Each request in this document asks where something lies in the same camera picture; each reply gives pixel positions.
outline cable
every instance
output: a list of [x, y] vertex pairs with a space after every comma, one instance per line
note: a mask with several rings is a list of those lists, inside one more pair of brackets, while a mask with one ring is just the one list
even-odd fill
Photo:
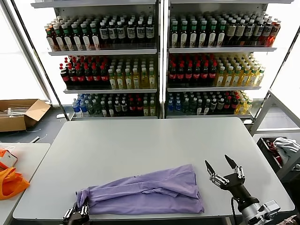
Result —
[[235, 210], [234, 210], [234, 205], [233, 205], [233, 198], [231, 198], [231, 209], [232, 209], [232, 213], [233, 213], [234, 224], [238, 225], [238, 223], [236, 222]]

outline floor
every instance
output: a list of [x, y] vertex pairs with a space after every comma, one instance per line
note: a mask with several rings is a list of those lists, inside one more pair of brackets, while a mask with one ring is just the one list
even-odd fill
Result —
[[[71, 113], [72, 109], [67, 108], [67, 112]], [[0, 142], [12, 142], [12, 143], [29, 143], [37, 136], [40, 137], [38, 143], [50, 143], [54, 141], [56, 135], [60, 131], [63, 124], [66, 122], [65, 119], [57, 119], [56, 115], [62, 113], [62, 111], [58, 108], [51, 108], [46, 115], [42, 118], [42, 120], [33, 128], [29, 128], [26, 131], [17, 131], [17, 132], [6, 132], [0, 133]], [[273, 107], [269, 110], [266, 118], [263, 120], [261, 126], [259, 128], [293, 128], [297, 127], [279, 108]], [[295, 139], [298, 143], [300, 143], [300, 133], [288, 133], [288, 134], [265, 134], [265, 135], [254, 135], [254, 140], [257, 142], [261, 136], [286, 136], [291, 139]], [[268, 224], [275, 225], [283, 219], [290, 217], [291, 215], [295, 215], [297, 212], [292, 211], [288, 213], [280, 213], [276, 216], [276, 219]], [[136, 223], [148, 225], [153, 221], [139, 221]], [[167, 221], [155, 221], [155, 224], [158, 225], [169, 225], [169, 224], [179, 224], [182, 223], [180, 220], [167, 220]], [[60, 224], [59, 222], [42, 222], [42, 223], [35, 223], [30, 221], [28, 223], [13, 221], [13, 225], [56, 225]], [[212, 220], [201, 219], [200, 221], [197, 219], [189, 220], [189, 224], [202, 224], [202, 225], [219, 225], [222, 224], [222, 220], [217, 218]]]

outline robotic arm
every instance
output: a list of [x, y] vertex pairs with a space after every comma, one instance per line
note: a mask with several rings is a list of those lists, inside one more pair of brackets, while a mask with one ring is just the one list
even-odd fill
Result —
[[222, 190], [230, 191], [238, 203], [238, 210], [242, 213], [246, 224], [260, 225], [271, 221], [277, 215], [280, 206], [274, 200], [260, 205], [259, 200], [252, 197], [244, 186], [245, 175], [242, 166], [238, 166], [227, 155], [225, 158], [233, 173], [222, 177], [216, 174], [211, 165], [205, 161], [210, 180]]

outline metal pole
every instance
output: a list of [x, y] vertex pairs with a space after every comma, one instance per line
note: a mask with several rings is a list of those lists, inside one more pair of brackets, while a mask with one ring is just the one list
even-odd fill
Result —
[[[51, 81], [49, 79], [49, 76], [48, 76], [48, 74], [47, 74], [47, 72], [46, 72], [46, 70], [45, 70], [45, 68], [43, 66], [43, 63], [42, 63], [41, 59], [38, 56], [38, 53], [37, 53], [37, 51], [36, 51], [36, 49], [34, 47], [34, 44], [33, 44], [32, 40], [31, 40], [31, 38], [29, 36], [29, 33], [28, 33], [28, 31], [27, 31], [27, 29], [25, 27], [25, 24], [24, 24], [23, 19], [22, 19], [20, 13], [19, 13], [19, 10], [18, 10], [18, 8], [17, 8], [17, 6], [15, 4], [15, 1], [11, 0], [11, 3], [13, 5], [15, 13], [16, 13], [16, 15], [17, 15], [17, 17], [18, 17], [18, 19], [19, 19], [19, 21], [21, 23], [21, 26], [22, 26], [22, 28], [23, 28], [23, 30], [25, 32], [25, 35], [26, 35], [26, 37], [27, 37], [27, 39], [28, 39], [28, 41], [30, 43], [30, 46], [31, 46], [31, 48], [33, 50], [33, 53], [35, 54], [35, 56], [36, 56], [36, 58], [37, 58], [37, 60], [38, 60], [38, 62], [40, 64], [40, 66], [41, 66], [41, 68], [42, 68], [42, 70], [43, 70], [43, 72], [45, 74], [45, 77], [46, 77], [46, 79], [47, 79], [47, 81], [48, 81], [48, 83], [49, 83], [49, 85], [50, 85], [50, 87], [51, 87], [51, 89], [52, 89], [52, 91], [53, 91], [53, 93], [55, 95], [55, 98], [57, 99], [57, 101], [59, 103], [60, 108], [62, 109], [62, 111], [63, 111], [63, 113], [65, 115], [65, 118], [66, 118], [67, 121], [70, 121], [70, 119], [69, 119], [69, 117], [68, 117], [68, 115], [67, 115], [64, 107], [62, 106], [62, 104], [60, 102], [60, 99], [58, 98], [58, 95], [57, 95], [57, 93], [56, 93], [56, 91], [55, 91], [55, 89], [54, 89], [54, 87], [53, 87], [53, 85], [52, 85], [52, 83], [51, 83]], [[50, 95], [48, 93], [48, 90], [46, 88], [46, 85], [45, 85], [45, 83], [43, 81], [42, 74], [40, 73], [40, 71], [38, 69], [38, 66], [37, 66], [37, 64], [34, 61], [33, 55], [30, 53], [29, 47], [26, 44], [26, 41], [25, 41], [25, 39], [24, 39], [24, 37], [23, 37], [23, 35], [22, 35], [22, 33], [21, 33], [18, 25], [17, 25], [17, 22], [16, 22], [16, 20], [15, 20], [15, 18], [13, 16], [12, 11], [9, 8], [9, 5], [8, 5], [7, 1], [6, 0], [0, 0], [0, 5], [2, 7], [2, 10], [3, 10], [3, 12], [4, 12], [4, 14], [5, 14], [5, 16], [6, 16], [8, 22], [10, 24], [10, 26], [12, 27], [12, 30], [13, 30], [13, 32], [14, 32], [14, 34], [15, 34], [18, 42], [19, 42], [19, 45], [20, 45], [21, 49], [24, 52], [25, 58], [28, 60], [29, 64], [31, 65], [31, 68], [32, 68], [32, 70], [33, 70], [36, 78], [39, 80], [39, 83], [42, 86], [43, 90], [45, 91], [46, 96], [49, 98], [49, 100], [51, 100], [50, 99]]]

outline display shelf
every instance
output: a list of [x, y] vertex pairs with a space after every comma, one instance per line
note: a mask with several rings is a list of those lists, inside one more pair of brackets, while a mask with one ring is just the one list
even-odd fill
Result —
[[183, 91], [227, 91], [227, 90], [258, 90], [261, 87], [201, 87], [201, 88], [167, 88], [168, 92]]
[[64, 8], [84, 6], [153, 5], [156, 0], [59, 0], [31, 3], [34, 8]]
[[49, 52], [49, 55], [139, 55], [156, 54], [157, 49], [120, 49], [120, 50], [94, 50], [94, 51], [60, 51]]
[[117, 94], [117, 93], [156, 93], [157, 89], [115, 89], [115, 90], [68, 90], [65, 94]]
[[170, 48], [169, 53], [243, 53], [243, 52], [273, 52], [271, 47], [220, 47], [220, 48]]
[[293, 0], [171, 0], [171, 4], [199, 4], [199, 3], [248, 3], [248, 4], [269, 4], [282, 3], [290, 4]]
[[230, 114], [230, 115], [177, 115], [177, 116], [167, 116], [167, 119], [182, 119], [182, 118], [220, 118], [220, 117], [238, 117], [240, 119], [253, 119], [253, 116], [251, 114], [248, 115], [236, 115], [236, 114]]

